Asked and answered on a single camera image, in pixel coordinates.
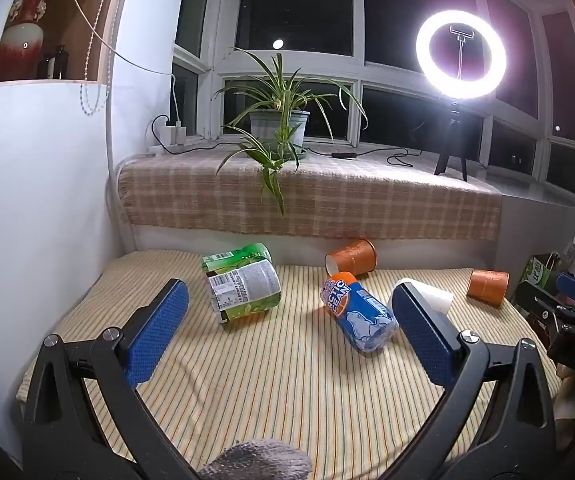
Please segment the grey gloved hand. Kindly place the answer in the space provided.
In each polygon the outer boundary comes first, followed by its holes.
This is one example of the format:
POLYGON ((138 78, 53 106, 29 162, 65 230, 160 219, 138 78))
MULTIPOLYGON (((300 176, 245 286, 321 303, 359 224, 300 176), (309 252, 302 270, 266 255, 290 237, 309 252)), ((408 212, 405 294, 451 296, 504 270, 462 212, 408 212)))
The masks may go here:
POLYGON ((307 479, 309 455, 279 440, 251 440, 227 448, 198 471, 201 479, 307 479))

